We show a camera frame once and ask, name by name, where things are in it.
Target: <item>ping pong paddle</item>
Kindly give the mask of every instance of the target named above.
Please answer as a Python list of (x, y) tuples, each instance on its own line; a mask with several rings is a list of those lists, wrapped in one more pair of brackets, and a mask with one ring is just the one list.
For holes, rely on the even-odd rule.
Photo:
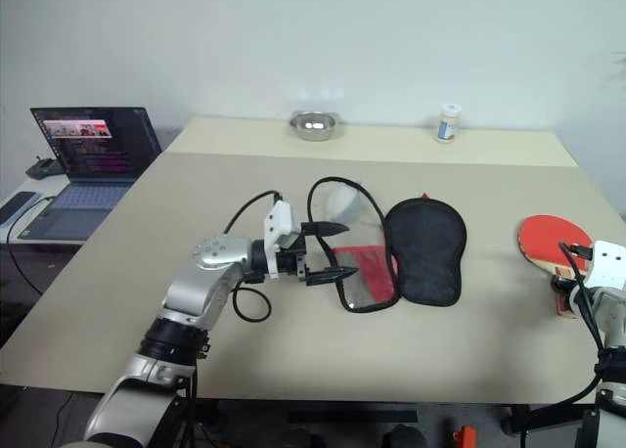
[[(521, 222), (517, 242), (521, 253), (530, 262), (553, 275), (573, 280), (574, 271), (560, 250), (559, 243), (590, 247), (593, 240), (571, 221), (552, 215), (535, 215)], [(574, 256), (574, 260), (584, 274), (587, 271), (585, 259)]]

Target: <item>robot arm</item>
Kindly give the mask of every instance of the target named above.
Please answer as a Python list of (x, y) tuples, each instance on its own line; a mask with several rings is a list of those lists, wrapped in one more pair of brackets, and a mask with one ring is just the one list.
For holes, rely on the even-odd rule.
[[(592, 312), (604, 332), (604, 350), (596, 373), (602, 378), (594, 409), (579, 430), (576, 447), (622, 447), (626, 440), (626, 247), (605, 241), (587, 250), (573, 248), (591, 260), (584, 287)], [(576, 286), (569, 297), (571, 309), (581, 316)]]
[(208, 333), (229, 292), (240, 283), (259, 283), (266, 274), (278, 277), (284, 272), (306, 285), (318, 285), (357, 271), (339, 266), (310, 272), (304, 260), (305, 236), (331, 236), (346, 231), (343, 225), (297, 224), (290, 205), (278, 201), (265, 218), (264, 230), (265, 239), (252, 243), (219, 235), (195, 246), (139, 349), (92, 414), (85, 440), (113, 448), (173, 444), (187, 411), (178, 392), (189, 386), (197, 359), (206, 357)]

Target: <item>tabletop surface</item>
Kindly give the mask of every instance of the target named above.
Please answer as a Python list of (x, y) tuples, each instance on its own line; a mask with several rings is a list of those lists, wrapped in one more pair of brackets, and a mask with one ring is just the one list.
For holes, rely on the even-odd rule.
[[(591, 378), (588, 332), (556, 315), (549, 277), (515, 240), (523, 218), (549, 213), (596, 239), (626, 242), (626, 225), (575, 164), (175, 152), (159, 156), (25, 318), (0, 352), (1, 382), (106, 391), (199, 239), (271, 188), (303, 219), (309, 187), (327, 175), (360, 180), (383, 210), (423, 192), (454, 206), (468, 228), (461, 299), (449, 308), (402, 299), (360, 315), (341, 307), (332, 286), (268, 280), (259, 286), (274, 306), (268, 321), (245, 323), (225, 307), (199, 363), (199, 396), (547, 403)], [(260, 237), (269, 206), (252, 207), (233, 234)], [(350, 225), (335, 245), (374, 241), (373, 221)], [(309, 246), (311, 266), (324, 265)]]
[(283, 120), (196, 117), (170, 153), (311, 157), (355, 161), (576, 166), (552, 132), (463, 129), (452, 143), (434, 141), (434, 128), (339, 125), (326, 142), (307, 142)]

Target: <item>metal bowl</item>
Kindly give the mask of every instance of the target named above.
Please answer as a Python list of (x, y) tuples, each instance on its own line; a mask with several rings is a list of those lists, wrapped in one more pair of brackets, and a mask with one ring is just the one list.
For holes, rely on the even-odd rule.
[(325, 112), (294, 112), (290, 126), (298, 137), (311, 142), (323, 142), (335, 133), (336, 120)]

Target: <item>orange object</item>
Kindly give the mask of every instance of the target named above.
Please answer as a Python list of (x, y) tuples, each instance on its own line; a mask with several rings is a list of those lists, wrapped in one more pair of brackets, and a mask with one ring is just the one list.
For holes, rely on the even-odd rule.
[[(517, 231), (517, 242), (524, 257), (546, 272), (573, 280), (574, 272), (559, 248), (561, 241), (586, 247), (593, 242), (578, 225), (552, 215), (529, 216)], [(585, 259), (574, 256), (574, 261), (584, 275)]]
[(452, 434), (454, 438), (454, 448), (476, 448), (478, 430), (473, 426), (462, 426), (461, 431)]

